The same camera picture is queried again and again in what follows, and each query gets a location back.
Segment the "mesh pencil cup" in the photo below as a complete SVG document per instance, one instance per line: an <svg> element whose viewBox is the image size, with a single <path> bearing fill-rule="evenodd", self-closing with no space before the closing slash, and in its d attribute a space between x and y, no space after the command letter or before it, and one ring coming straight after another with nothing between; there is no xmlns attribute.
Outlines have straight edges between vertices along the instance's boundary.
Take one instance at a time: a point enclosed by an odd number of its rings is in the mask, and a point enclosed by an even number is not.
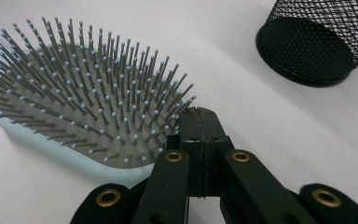
<svg viewBox="0 0 358 224"><path fill-rule="evenodd" d="M336 85L358 66L358 0L278 0L256 46L272 69L294 82Z"/></svg>

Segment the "black clamp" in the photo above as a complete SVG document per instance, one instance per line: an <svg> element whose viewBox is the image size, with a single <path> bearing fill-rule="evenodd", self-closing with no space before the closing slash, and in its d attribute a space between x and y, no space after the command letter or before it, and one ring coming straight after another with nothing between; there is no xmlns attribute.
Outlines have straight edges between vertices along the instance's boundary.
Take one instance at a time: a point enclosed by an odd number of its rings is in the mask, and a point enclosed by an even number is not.
<svg viewBox="0 0 358 224"><path fill-rule="evenodd" d="M312 184L297 195L254 154L234 149L213 111L189 108L179 125L148 179L95 189L71 223L184 224L189 197L218 196L227 224L358 224L358 204L345 194Z"/></svg>

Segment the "hairbrush bristle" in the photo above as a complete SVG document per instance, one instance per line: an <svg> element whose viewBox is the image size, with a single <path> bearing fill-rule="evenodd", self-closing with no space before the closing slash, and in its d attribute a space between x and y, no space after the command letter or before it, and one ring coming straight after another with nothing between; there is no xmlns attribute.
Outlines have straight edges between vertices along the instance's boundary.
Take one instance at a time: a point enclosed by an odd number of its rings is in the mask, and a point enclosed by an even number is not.
<svg viewBox="0 0 358 224"><path fill-rule="evenodd" d="M104 37L103 29L94 41L92 26L86 32L83 22L76 37L72 20L65 35L57 18L56 31L42 20L48 41L27 20L37 47L13 24L26 50L2 29L9 48L0 43L0 119L106 166L155 162L167 135L179 131L179 112L195 99L184 100L193 84L179 91L186 74L173 80L178 64L166 72L169 57L158 64L158 51L140 51L139 42L120 43L120 35Z"/></svg>

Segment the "white table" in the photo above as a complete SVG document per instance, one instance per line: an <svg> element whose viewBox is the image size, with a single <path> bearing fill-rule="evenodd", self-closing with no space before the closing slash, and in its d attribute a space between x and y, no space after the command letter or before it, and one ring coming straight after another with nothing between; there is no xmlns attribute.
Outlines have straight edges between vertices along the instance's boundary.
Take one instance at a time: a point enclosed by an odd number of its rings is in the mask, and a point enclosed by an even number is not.
<svg viewBox="0 0 358 224"><path fill-rule="evenodd" d="M298 85L259 57L255 34L273 0L0 0L0 29L42 16L73 18L159 50L195 83L196 106L216 112L236 148L254 154L287 188L340 189L358 202L358 68L325 89ZM7 137L0 128L0 223L68 223L103 184ZM189 223L224 223L218 199L191 199Z"/></svg>

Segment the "gray hairbrush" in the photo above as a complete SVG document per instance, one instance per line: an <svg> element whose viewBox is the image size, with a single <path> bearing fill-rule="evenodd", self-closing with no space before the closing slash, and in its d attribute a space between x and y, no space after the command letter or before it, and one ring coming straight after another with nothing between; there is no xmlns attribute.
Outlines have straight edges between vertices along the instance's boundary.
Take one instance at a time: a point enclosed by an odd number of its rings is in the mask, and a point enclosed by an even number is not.
<svg viewBox="0 0 358 224"><path fill-rule="evenodd" d="M0 125L103 179L146 178L167 135L179 132L177 115L196 98L185 98L193 84L179 91L186 74L174 80L178 64L168 71L169 57L158 63L158 51L140 51L139 42L120 43L103 29L94 41L92 26L84 31L80 22L75 35L69 20L65 34L57 18L56 30L42 20L48 39L27 21L37 45L13 24L25 50L2 29Z"/></svg>

